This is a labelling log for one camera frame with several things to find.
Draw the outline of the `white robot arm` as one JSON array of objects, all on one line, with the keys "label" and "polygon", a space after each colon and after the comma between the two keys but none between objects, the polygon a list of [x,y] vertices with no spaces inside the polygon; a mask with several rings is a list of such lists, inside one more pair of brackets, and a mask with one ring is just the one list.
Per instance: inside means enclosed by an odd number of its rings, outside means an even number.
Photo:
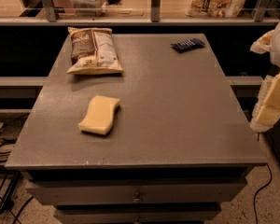
[{"label": "white robot arm", "polygon": [[[276,27],[255,41],[250,50],[270,53],[272,64],[280,68],[280,22]],[[265,133],[280,120],[280,72],[267,75],[260,86],[258,101],[252,112],[250,127],[254,132]]]}]

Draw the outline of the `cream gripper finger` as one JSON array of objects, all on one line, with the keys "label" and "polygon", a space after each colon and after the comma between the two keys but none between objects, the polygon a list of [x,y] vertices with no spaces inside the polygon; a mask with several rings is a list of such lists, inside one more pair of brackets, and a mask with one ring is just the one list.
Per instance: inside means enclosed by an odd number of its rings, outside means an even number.
[{"label": "cream gripper finger", "polygon": [[254,132],[265,133],[278,120],[280,120],[280,73],[275,77],[266,76],[262,81],[250,127]]},{"label": "cream gripper finger", "polygon": [[255,41],[251,45],[250,50],[257,54],[263,54],[265,52],[269,52],[271,49],[272,37],[273,37],[273,30],[265,33],[257,41]]}]

